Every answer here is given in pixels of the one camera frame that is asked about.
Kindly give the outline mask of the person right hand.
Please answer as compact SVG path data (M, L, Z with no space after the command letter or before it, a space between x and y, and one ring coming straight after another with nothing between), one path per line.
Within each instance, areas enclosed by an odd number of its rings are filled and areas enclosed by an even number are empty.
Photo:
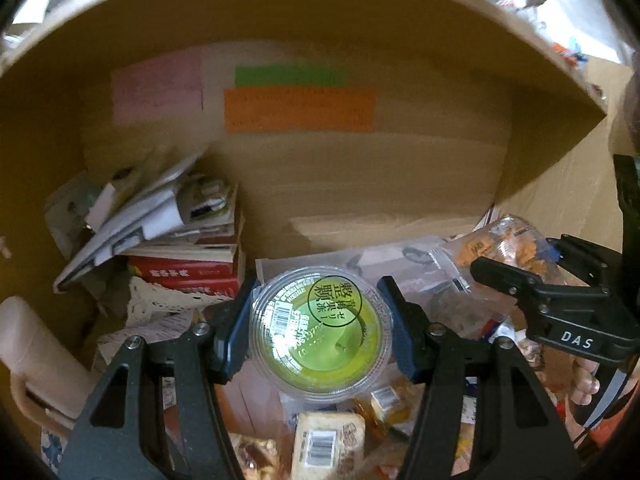
M596 378L599 364L584 358L575 358L572 363L572 385L570 400L578 405L589 405L593 396L600 390L600 382Z

